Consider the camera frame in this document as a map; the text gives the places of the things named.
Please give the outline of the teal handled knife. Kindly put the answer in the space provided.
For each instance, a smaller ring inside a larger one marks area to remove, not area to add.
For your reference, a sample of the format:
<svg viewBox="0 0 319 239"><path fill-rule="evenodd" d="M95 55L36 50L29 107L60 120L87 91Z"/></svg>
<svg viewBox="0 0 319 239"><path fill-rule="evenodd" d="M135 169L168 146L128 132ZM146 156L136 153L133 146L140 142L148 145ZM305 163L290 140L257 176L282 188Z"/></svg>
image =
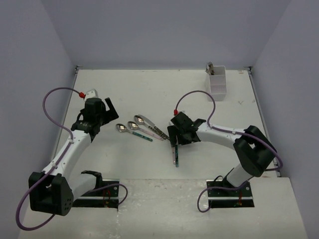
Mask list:
<svg viewBox="0 0 319 239"><path fill-rule="evenodd" d="M174 148L174 154L175 154L175 166L179 167L179 160L178 160L178 146L176 145Z"/></svg>

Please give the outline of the all-silver fork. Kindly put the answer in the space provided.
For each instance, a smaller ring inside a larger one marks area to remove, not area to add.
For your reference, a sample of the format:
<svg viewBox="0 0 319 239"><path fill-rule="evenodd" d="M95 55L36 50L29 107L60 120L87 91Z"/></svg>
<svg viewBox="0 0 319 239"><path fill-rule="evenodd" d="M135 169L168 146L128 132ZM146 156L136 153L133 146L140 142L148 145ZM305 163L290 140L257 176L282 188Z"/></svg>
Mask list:
<svg viewBox="0 0 319 239"><path fill-rule="evenodd" d="M207 65L208 65L208 69L209 69L210 75L215 75L214 66L213 66L212 62L208 62Z"/></svg>

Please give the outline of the pink handled knife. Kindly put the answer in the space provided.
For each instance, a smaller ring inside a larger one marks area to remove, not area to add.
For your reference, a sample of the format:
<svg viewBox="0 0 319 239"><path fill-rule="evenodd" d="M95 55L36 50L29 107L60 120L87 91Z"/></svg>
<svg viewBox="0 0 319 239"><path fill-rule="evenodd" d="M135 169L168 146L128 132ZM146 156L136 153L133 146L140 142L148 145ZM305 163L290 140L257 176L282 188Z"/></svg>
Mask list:
<svg viewBox="0 0 319 239"><path fill-rule="evenodd" d="M174 165L176 165L175 147L171 148L171 152L172 152L172 162Z"/></svg>

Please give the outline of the dark floral handled knife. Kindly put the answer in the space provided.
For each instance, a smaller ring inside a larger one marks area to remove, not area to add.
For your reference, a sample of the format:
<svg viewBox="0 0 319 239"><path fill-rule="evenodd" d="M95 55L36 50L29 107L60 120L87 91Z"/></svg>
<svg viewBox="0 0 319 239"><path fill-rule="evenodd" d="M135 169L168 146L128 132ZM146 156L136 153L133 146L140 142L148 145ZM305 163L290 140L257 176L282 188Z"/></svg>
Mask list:
<svg viewBox="0 0 319 239"><path fill-rule="evenodd" d="M161 129L159 129L150 119L148 119L147 117L143 115L139 115L139 116L141 116L145 122L147 122L152 128L154 128L158 133L160 133L160 135L164 136L164 139L169 140L169 136L165 134Z"/></svg>

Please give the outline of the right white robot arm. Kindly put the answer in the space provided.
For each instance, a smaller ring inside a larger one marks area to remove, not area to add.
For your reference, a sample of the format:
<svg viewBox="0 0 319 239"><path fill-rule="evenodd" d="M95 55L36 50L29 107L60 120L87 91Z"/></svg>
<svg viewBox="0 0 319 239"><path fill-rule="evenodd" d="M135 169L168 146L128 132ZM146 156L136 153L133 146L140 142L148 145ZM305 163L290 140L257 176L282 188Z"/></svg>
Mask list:
<svg viewBox="0 0 319 239"><path fill-rule="evenodd" d="M231 169L222 183L223 192L233 196L240 186L253 177L261 177L276 158L277 151L255 126L235 129L210 125L204 119L192 121L185 113L179 112L170 120L167 127L170 145L177 149L179 145L196 142L211 142L230 148L236 152L239 165Z"/></svg>

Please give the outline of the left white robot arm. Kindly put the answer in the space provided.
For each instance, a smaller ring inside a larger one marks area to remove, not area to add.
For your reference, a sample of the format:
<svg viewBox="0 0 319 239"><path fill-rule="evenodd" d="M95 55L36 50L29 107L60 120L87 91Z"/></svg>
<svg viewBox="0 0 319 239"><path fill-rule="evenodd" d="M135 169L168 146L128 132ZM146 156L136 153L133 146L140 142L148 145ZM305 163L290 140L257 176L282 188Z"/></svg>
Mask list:
<svg viewBox="0 0 319 239"><path fill-rule="evenodd" d="M65 216L82 195L89 192L97 196L103 192L101 173L85 170L74 180L70 175L101 127L118 117L110 98L94 97L85 101L61 150L41 172L33 172L29 177L29 201L33 211Z"/></svg>

